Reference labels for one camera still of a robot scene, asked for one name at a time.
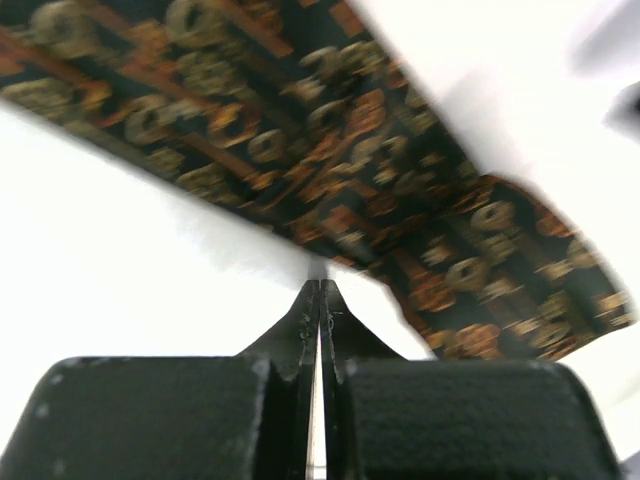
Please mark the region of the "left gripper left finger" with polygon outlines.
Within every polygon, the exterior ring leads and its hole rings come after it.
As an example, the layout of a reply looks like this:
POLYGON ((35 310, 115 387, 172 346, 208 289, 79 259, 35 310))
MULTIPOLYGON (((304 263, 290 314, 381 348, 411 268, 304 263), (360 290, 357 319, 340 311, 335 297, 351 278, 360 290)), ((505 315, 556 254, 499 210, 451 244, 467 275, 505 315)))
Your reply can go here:
POLYGON ((307 479, 320 285, 234 356, 75 357, 37 383, 5 479, 307 479))

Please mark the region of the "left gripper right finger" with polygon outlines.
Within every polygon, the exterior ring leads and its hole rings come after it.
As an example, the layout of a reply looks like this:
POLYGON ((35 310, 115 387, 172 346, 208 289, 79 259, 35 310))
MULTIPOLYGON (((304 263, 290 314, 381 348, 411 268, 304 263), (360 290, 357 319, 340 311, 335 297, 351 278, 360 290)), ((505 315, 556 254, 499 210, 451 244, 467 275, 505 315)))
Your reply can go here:
POLYGON ((331 479, 619 479, 580 380, 538 361, 409 361, 348 309, 320 304, 331 479))

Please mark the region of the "dark key-patterned tie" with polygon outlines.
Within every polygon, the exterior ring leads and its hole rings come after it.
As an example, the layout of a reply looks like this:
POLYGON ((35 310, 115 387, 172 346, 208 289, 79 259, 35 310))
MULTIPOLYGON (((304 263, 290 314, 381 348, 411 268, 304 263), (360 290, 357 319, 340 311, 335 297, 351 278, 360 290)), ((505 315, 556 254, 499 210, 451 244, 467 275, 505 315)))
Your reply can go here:
POLYGON ((2 96, 388 285, 441 359, 632 318, 576 230, 480 173, 344 1, 5 1, 2 96))

